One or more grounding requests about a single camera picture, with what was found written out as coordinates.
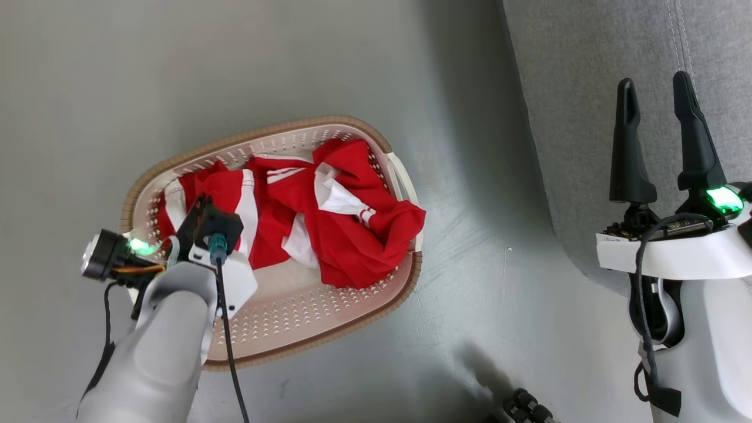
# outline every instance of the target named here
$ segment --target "white basket handle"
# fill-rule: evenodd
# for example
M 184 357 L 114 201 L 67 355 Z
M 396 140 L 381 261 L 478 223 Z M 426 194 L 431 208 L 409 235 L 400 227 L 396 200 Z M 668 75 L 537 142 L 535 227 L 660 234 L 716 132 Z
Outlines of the white basket handle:
M 388 153 L 387 159 L 387 172 L 389 172 L 390 179 L 396 181 L 394 184 L 394 192 L 399 201 L 407 199 L 413 204 L 420 207 L 418 203 L 418 194 L 413 187 L 413 181 L 410 180 L 408 170 L 405 169 L 405 165 L 402 164 L 402 160 L 394 153 Z M 420 251 L 423 248 L 423 231 L 421 230 L 416 236 L 412 246 L 413 251 Z

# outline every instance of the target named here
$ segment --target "green led indicator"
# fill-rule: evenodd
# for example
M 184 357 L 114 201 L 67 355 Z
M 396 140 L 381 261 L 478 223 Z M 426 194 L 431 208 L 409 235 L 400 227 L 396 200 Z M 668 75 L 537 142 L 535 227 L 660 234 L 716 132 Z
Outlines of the green led indicator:
M 131 248 L 131 250 L 133 250 L 134 253 L 140 256 L 148 256 L 154 254 L 157 250 L 159 250 L 158 245 L 149 245 L 148 242 L 141 241 L 137 238 L 133 238 L 128 241 L 128 246 Z
M 725 214 L 739 213 L 744 208 L 744 203 L 734 191 L 727 187 L 716 190 L 708 190 L 713 204 Z

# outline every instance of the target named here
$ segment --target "basket rim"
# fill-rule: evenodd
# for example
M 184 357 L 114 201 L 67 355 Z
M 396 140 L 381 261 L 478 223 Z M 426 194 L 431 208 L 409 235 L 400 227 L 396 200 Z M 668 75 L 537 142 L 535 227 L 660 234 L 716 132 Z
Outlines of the basket rim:
M 324 117 L 314 117 L 311 119 L 294 120 L 287 123 L 281 123 L 278 125 L 267 126 L 265 128 L 244 132 L 242 134 L 235 135 L 229 138 L 220 139 L 219 141 L 211 142 L 209 144 L 194 148 L 193 150 L 188 151 L 184 154 L 180 154 L 176 157 L 163 160 L 162 162 L 157 163 L 155 166 L 152 166 L 150 169 L 144 172 L 144 174 L 141 175 L 141 177 L 138 178 L 133 184 L 123 202 L 123 211 L 120 215 L 120 232 L 126 233 L 133 229 L 133 212 L 135 210 L 135 204 L 138 200 L 138 197 L 141 195 L 141 192 L 143 192 L 144 188 L 155 177 L 161 175 L 163 172 L 167 172 L 170 169 L 174 169 L 175 167 L 181 166 L 184 163 L 188 163 L 191 160 L 204 156 L 205 154 L 209 154 L 212 151 L 222 150 L 224 148 L 232 147 L 233 145 L 248 142 L 256 138 L 263 138 L 270 135 L 277 135 L 282 132 L 289 132 L 312 126 L 332 124 L 353 126 L 368 134 L 368 136 L 376 141 L 376 144 L 385 154 L 393 152 L 392 146 L 389 145 L 389 142 L 387 142 L 384 136 L 381 135 L 373 126 L 355 117 L 344 115 L 331 115 Z M 255 366 L 257 364 L 268 363 L 269 361 L 274 361 L 279 358 L 297 354 L 315 346 L 319 346 L 326 342 L 348 335 L 349 333 L 352 333 L 390 314 L 407 300 L 410 294 L 412 294 L 412 292 L 414 291 L 415 285 L 417 284 L 418 276 L 420 276 L 420 267 L 423 263 L 423 253 L 421 251 L 415 251 L 412 253 L 412 256 L 413 257 L 410 274 L 408 276 L 408 280 L 405 282 L 405 285 L 394 298 L 383 304 L 381 307 L 378 307 L 377 309 L 374 309 L 369 313 L 359 316 L 358 318 L 355 318 L 352 321 L 349 321 L 338 327 L 300 340 L 298 342 L 294 342 L 289 345 L 285 345 L 269 351 L 264 351 L 258 354 L 236 358 L 235 366 L 238 369 L 241 369 L 245 367 Z M 227 361 L 207 360 L 206 364 L 204 365 L 204 370 L 225 372 L 229 370 L 229 365 Z

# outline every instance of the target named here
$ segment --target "gray sofa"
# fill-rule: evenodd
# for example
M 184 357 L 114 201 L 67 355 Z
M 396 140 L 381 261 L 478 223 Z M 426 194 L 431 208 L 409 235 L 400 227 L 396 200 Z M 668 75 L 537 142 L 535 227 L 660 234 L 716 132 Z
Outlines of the gray sofa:
M 645 165 L 670 215 L 681 137 L 672 76 L 692 76 L 729 181 L 752 180 L 752 6 L 749 2 L 504 0 L 510 39 L 551 220 L 566 253 L 593 281 L 627 294 L 600 269 L 595 233 L 621 221 L 608 202 L 616 89 L 629 77 L 642 113 Z

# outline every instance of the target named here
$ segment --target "laundry basket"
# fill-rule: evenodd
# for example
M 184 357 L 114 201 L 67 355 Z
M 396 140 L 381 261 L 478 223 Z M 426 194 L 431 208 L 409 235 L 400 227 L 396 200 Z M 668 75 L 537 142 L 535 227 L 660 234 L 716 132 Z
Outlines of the laundry basket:
M 242 167 L 254 154 L 290 154 L 313 150 L 326 140 L 362 138 L 371 148 L 371 165 L 384 186 L 399 200 L 417 205 L 405 167 L 384 137 L 361 120 L 330 116 L 297 120 L 258 129 L 196 148 L 149 169 L 133 185 L 125 203 L 120 231 L 133 231 L 150 243 L 161 237 L 156 225 L 160 195 L 180 176 L 221 161 L 230 169 Z M 399 307 L 413 291 L 423 261 L 421 232 L 405 258 L 383 281 L 370 288 L 334 288 L 321 283 L 318 269 L 294 260 L 254 271 L 259 288 L 230 320 L 231 342 L 239 367 L 273 361 L 353 332 Z M 164 252 L 150 257 L 165 262 Z M 206 370 L 225 371 L 227 352 L 223 325 L 215 324 L 214 342 Z

